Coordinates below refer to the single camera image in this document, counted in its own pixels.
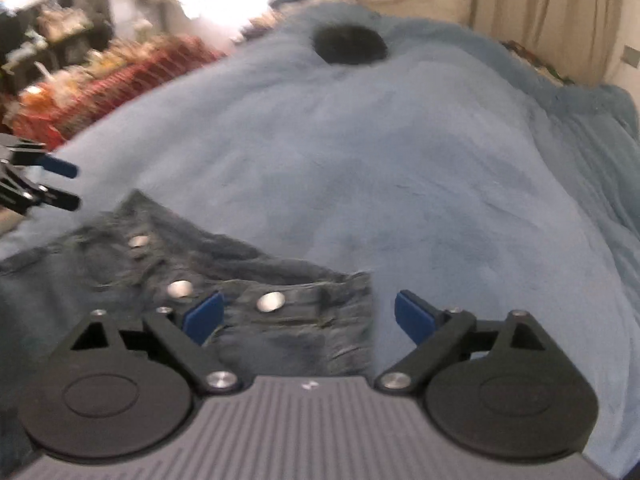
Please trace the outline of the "wall outlet plate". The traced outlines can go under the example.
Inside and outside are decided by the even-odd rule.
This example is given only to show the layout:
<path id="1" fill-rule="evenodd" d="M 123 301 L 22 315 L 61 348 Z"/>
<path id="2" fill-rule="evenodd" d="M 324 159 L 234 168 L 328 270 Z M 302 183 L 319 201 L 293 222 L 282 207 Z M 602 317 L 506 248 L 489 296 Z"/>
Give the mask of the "wall outlet plate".
<path id="1" fill-rule="evenodd" d="M 632 68 L 638 68 L 640 64 L 640 51 L 631 46 L 625 46 L 620 60 Z"/>

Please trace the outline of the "black round patch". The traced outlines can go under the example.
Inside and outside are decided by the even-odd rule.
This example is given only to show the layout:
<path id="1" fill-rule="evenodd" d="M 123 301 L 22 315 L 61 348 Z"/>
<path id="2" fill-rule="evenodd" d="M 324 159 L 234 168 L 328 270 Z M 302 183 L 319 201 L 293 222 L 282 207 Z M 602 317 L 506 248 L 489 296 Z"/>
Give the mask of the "black round patch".
<path id="1" fill-rule="evenodd" d="M 387 58 L 388 47 L 374 30 L 360 25 L 319 27 L 311 44 L 322 60 L 332 65 L 370 65 Z"/>

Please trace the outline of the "beige curtain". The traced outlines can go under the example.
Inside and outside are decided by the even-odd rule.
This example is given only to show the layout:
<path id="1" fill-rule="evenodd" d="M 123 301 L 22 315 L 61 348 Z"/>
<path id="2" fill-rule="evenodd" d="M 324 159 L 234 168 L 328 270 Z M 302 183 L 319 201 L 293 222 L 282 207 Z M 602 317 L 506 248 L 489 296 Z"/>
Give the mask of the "beige curtain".
<path id="1" fill-rule="evenodd" d="M 514 41 L 578 84 L 604 81 L 623 0 L 473 0 L 471 27 Z"/>

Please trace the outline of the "blue plush blanket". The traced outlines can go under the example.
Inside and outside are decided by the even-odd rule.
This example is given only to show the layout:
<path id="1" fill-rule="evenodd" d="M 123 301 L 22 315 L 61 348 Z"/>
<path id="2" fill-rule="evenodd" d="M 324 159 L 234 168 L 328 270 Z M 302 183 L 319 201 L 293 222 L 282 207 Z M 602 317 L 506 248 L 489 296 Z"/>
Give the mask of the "blue plush blanket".
<path id="1" fill-rule="evenodd" d="M 377 32 L 387 58 L 332 65 L 323 26 Z M 615 86 L 557 86 L 457 25 L 323 3 L 119 107 L 47 177 L 78 211 L 34 208 L 1 260 L 132 193 L 268 255 L 370 276 L 373 361 L 409 350 L 409 289 L 482 318 L 535 315 L 596 390 L 587 456 L 639 459 L 639 115 Z"/>

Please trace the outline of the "blue denim shorts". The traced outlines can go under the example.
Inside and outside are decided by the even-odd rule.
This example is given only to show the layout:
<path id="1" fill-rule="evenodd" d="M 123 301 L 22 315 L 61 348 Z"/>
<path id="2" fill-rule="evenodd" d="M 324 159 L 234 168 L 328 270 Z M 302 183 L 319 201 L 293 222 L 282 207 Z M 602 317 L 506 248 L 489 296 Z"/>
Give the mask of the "blue denim shorts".
<path id="1" fill-rule="evenodd" d="M 220 292 L 209 351 L 241 377 L 365 375 L 372 367 L 370 276 L 268 255 L 210 234 L 132 193 L 114 211 L 1 260 L 1 472 L 32 452 L 18 395 L 87 314 L 136 320 L 193 308 Z"/>

